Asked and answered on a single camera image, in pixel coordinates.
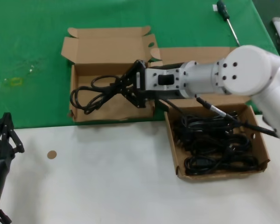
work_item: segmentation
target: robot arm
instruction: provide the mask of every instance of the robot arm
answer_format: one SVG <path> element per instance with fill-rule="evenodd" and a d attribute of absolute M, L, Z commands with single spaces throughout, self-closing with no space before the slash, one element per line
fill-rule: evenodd
<path fill-rule="evenodd" d="M 147 68 L 142 79 L 145 81 L 137 81 L 142 90 L 165 99 L 194 98 L 206 93 L 250 96 L 280 138 L 280 57 L 277 55 L 255 46 L 242 46 L 213 64 L 192 61 Z"/>
<path fill-rule="evenodd" d="M 13 148 L 9 139 L 12 139 L 16 145 Z M 16 153 L 23 153 L 24 147 L 19 137 L 14 131 L 11 114 L 4 113 L 0 119 L 0 198 L 4 188 L 5 179 L 10 170 L 11 161 Z M 11 223 L 11 220 L 0 210 L 0 222 L 3 224 Z"/>

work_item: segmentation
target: screwdriver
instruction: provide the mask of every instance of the screwdriver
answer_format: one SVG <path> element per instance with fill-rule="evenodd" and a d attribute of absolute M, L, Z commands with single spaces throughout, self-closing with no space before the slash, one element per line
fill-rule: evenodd
<path fill-rule="evenodd" d="M 235 38 L 235 40 L 237 41 L 237 43 L 238 43 L 238 45 L 239 45 L 238 38 L 237 38 L 237 36 L 235 35 L 235 32 L 234 32 L 234 30 L 233 30 L 233 28 L 232 28 L 232 25 L 231 25 L 230 21 L 229 21 L 230 16 L 228 15 L 228 12 L 227 12 L 227 9 L 226 9 L 226 5 L 225 5 L 221 0 L 219 0 L 219 1 L 217 2 L 217 9 L 218 9 L 218 12 L 220 13 L 220 15 L 223 17 L 224 21 L 227 21 L 227 22 L 228 22 L 229 27 L 230 27 L 230 29 L 231 29 L 233 35 L 234 35 L 234 38 Z"/>

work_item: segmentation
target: stain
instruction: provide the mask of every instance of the stain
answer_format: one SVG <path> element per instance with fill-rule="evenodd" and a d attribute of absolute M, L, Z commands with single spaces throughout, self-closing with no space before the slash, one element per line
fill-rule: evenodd
<path fill-rule="evenodd" d="M 54 150 L 49 151 L 48 154 L 47 154 L 47 157 L 48 157 L 50 160 L 56 158 L 56 156 L 57 156 L 57 152 L 54 151 Z"/>
<path fill-rule="evenodd" d="M 20 86 L 20 85 L 23 85 L 23 81 L 24 79 L 23 78 L 20 78 L 20 77 L 14 77 L 14 78 L 5 78 L 4 79 L 4 85 L 7 85 L 7 86 Z"/>

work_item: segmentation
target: white table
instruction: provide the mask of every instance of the white table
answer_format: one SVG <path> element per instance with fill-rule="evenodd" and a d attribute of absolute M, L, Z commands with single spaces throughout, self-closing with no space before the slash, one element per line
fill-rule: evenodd
<path fill-rule="evenodd" d="M 272 161 L 264 173 L 190 183 L 175 176 L 165 122 L 16 132 L 26 152 L 0 202 L 13 224 L 280 224 L 273 137 L 265 136 Z"/>

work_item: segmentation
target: cable bundle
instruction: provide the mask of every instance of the cable bundle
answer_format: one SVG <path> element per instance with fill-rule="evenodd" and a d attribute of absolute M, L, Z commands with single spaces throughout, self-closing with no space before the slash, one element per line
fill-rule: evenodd
<path fill-rule="evenodd" d="M 192 155 L 184 161 L 187 175 L 204 175 L 217 170 L 245 172 L 259 169 L 257 159 L 249 155 L 250 140 L 233 132 L 239 127 L 237 114 L 233 112 L 230 115 L 234 120 L 187 114 L 174 122 L 175 142 Z"/>

